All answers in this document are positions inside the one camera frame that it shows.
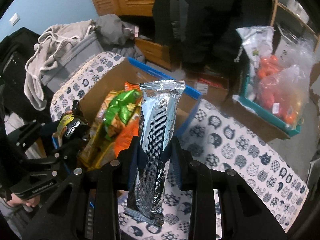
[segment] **snack bag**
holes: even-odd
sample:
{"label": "snack bag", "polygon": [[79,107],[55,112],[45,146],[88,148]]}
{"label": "snack bag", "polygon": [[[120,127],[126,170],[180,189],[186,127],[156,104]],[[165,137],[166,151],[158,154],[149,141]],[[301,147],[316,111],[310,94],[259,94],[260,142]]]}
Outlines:
{"label": "snack bag", "polygon": [[130,90],[134,90],[134,89],[141,91],[138,84],[131,84],[129,82],[124,83],[124,91],[130,91]]}
{"label": "snack bag", "polygon": [[97,113],[97,116],[96,118],[94,119],[93,123],[92,123],[92,126],[91,126],[91,129],[90,129],[90,137],[93,138],[94,135],[96,134],[97,132],[97,129],[98,127],[100,127],[100,125],[102,124],[103,122],[103,116],[104,116],[104,113],[105,111],[107,110],[111,100],[113,98],[115,98],[117,95],[119,95],[120,93],[122,93],[123,90],[121,91],[111,91],[107,96],[106,98],[103,100],[103,103]]}
{"label": "snack bag", "polygon": [[114,152],[114,142],[105,140],[102,145],[100,146],[100,154],[97,155],[95,160],[93,161],[92,166],[88,169],[96,170],[100,169],[103,165],[112,160],[116,159],[115,152]]}
{"label": "snack bag", "polygon": [[72,110],[61,116],[57,127],[59,146],[76,137],[88,139],[89,128],[90,126],[80,109],[79,101],[73,100]]}
{"label": "snack bag", "polygon": [[116,157],[118,157],[120,151],[129,148],[133,136],[138,136],[139,118],[140,107],[137,106],[127,126],[121,131],[121,133],[117,136],[115,140],[114,152]]}
{"label": "snack bag", "polygon": [[97,151],[97,146],[104,139],[104,136],[105,131],[103,129],[103,124],[100,123],[93,137],[90,138],[86,147],[79,153],[78,158],[87,168],[92,165],[92,161],[99,154]]}
{"label": "snack bag", "polygon": [[137,168],[135,182],[128,193],[126,215],[139,222],[162,226],[162,202],[170,159],[162,153],[174,131],[184,81],[162,80],[140,84],[143,91],[139,123],[139,143],[147,155],[143,169]]}
{"label": "snack bag", "polygon": [[103,122],[107,132],[106,139],[120,133],[127,125],[135,108],[136,103],[142,97],[141,91],[129,90],[114,97],[108,109],[105,111]]}

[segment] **blue wall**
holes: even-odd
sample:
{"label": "blue wall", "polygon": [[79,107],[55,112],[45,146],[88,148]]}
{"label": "blue wall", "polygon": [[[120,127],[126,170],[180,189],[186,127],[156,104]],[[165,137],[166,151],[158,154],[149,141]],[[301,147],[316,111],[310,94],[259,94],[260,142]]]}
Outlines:
{"label": "blue wall", "polygon": [[[12,27],[9,19],[15,13],[18,13],[20,20]],[[21,27],[41,34],[51,25],[97,17],[92,0],[14,0],[0,19],[0,41]]]}

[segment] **silver foil package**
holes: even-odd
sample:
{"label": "silver foil package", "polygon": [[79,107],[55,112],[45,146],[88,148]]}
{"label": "silver foil package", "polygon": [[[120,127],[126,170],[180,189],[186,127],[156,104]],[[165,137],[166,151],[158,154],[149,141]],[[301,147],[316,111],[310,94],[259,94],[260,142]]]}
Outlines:
{"label": "silver foil package", "polygon": [[157,226],[164,223],[162,202],[170,160],[162,162],[161,154],[172,138],[178,102],[185,87],[184,81],[175,80],[140,84],[143,98],[139,142],[147,162],[143,169],[138,169],[124,211],[137,221]]}

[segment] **person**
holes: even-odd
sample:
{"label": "person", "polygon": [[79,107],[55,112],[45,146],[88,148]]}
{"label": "person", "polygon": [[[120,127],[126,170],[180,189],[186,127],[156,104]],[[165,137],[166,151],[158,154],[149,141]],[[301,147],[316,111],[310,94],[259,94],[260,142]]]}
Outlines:
{"label": "person", "polygon": [[22,200],[15,194],[11,194],[11,200],[0,198],[0,212],[8,223],[11,230],[21,239],[21,235],[30,222],[33,211],[26,210],[28,207],[36,207],[40,201],[40,195],[29,200]]}

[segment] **clear plastic bag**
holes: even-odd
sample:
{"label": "clear plastic bag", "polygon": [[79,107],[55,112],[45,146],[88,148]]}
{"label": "clear plastic bag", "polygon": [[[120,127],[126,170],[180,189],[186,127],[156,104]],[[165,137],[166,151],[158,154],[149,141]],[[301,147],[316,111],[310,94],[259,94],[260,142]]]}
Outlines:
{"label": "clear plastic bag", "polygon": [[316,58],[312,41],[292,44],[281,65],[289,66],[263,77],[258,83],[257,100],[264,109],[295,129],[309,98],[310,73]]}

